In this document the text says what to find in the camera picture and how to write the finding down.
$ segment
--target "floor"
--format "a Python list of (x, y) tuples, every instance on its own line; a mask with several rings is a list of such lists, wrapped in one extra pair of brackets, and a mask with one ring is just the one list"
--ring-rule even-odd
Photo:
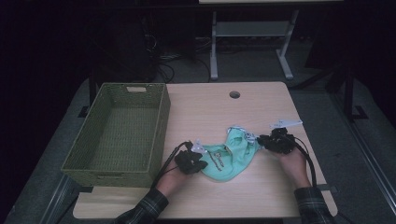
[[(311, 48), (309, 41), (297, 40), (290, 44), (287, 59), (295, 75), (293, 80), (284, 78), (277, 61), (275, 49), (279, 47), (279, 40), (263, 41), (259, 46), (239, 47), (238, 50), (226, 48), (219, 52), (217, 82), (282, 81), (288, 86), (293, 86), (319, 72), (317, 69), (304, 67)], [(207, 82), (208, 52), (197, 54), (197, 59), (199, 60), (178, 59), (165, 62), (175, 71), (171, 82)], [(169, 67), (162, 68), (170, 77)], [(290, 95), (304, 122), (323, 174), (332, 187), (332, 195), (339, 210), (335, 219), (341, 224), (396, 223), (395, 213), (377, 184), (362, 150), (363, 147), (371, 149), (389, 183), (396, 186), (396, 131), (375, 105), (370, 92), (359, 81), (355, 81), (354, 105), (360, 105), (368, 119), (348, 122), (340, 109), (343, 91), (337, 94), (327, 93), (324, 89), (327, 81), (327, 77), (323, 78), (303, 90), (290, 91)], [(163, 82), (163, 76), (158, 75), (153, 82)], [(64, 178), (60, 172), (64, 158), (84, 120), (78, 115), (82, 107), (88, 104), (87, 80), (76, 93), (63, 121), (10, 212), (7, 224), (110, 223), (110, 220), (78, 220), (73, 217), (73, 202), (78, 193), (85, 189)], [(360, 133), (363, 143), (357, 141), (359, 137), (356, 137), (356, 130)], [(298, 218), (282, 221), (300, 223)], [(270, 223), (268, 220), (251, 222)]]

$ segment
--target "folded fabric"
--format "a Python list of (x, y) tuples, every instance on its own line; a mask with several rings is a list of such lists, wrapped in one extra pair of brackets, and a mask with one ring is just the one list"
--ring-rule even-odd
[(244, 171), (260, 148), (255, 135), (239, 126), (228, 129), (224, 144), (204, 145), (207, 150), (201, 161), (207, 166), (202, 172), (218, 181), (228, 181)]

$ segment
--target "plaid shirt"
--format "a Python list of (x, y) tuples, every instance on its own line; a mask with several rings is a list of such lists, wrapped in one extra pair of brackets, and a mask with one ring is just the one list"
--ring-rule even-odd
[[(303, 223), (335, 223), (319, 189), (304, 188), (294, 191)], [(158, 190), (151, 189), (132, 210), (117, 217), (113, 224), (154, 223), (168, 200)]]

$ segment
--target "black glove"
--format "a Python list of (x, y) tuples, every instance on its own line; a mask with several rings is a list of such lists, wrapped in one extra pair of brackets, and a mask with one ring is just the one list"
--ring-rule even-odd
[(257, 138), (257, 142), (270, 151), (283, 154), (291, 153), (296, 146), (294, 136), (288, 134), (286, 128), (273, 129), (269, 136), (262, 134)]
[(200, 172), (207, 166), (206, 161), (200, 161), (202, 155), (191, 151), (192, 144), (186, 145), (187, 150), (179, 151), (175, 156), (175, 162), (180, 169), (186, 175), (191, 175)]

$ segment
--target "basket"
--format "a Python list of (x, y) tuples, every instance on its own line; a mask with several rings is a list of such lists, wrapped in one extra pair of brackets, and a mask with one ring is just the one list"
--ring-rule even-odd
[(85, 187), (150, 187), (170, 105), (165, 84), (104, 83), (62, 171)]

